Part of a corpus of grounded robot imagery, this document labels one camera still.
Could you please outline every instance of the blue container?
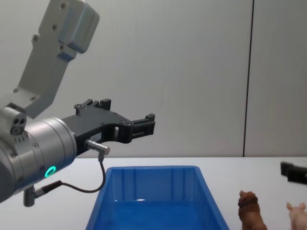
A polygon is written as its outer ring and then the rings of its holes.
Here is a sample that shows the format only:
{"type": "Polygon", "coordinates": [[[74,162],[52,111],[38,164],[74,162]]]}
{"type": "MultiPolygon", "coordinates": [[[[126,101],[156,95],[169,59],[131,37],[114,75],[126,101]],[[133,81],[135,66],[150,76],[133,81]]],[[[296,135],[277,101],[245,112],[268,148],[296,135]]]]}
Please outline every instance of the blue container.
{"type": "Polygon", "coordinates": [[[228,230],[198,167],[114,167],[87,230],[228,230]]]}

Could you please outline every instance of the white tabletop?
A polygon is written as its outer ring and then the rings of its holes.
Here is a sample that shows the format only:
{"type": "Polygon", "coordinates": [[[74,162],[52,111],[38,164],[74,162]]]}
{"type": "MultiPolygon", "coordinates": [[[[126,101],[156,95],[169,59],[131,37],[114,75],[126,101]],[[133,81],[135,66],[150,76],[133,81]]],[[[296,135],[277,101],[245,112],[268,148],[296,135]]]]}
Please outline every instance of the white tabletop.
{"type": "MultiPolygon", "coordinates": [[[[281,176],[280,162],[307,166],[307,158],[120,158],[105,159],[106,168],[138,165],[196,165],[231,230],[241,229],[237,200],[239,191],[253,191],[259,198],[261,214],[271,230],[290,229],[286,202],[307,203],[307,185],[287,182],[281,176]]],[[[84,189],[101,183],[97,159],[76,159],[68,168],[38,183],[39,188],[62,180],[84,189]]],[[[98,193],[84,194],[60,187],[23,206],[23,194],[0,204],[1,230],[84,230],[98,193]]]]}

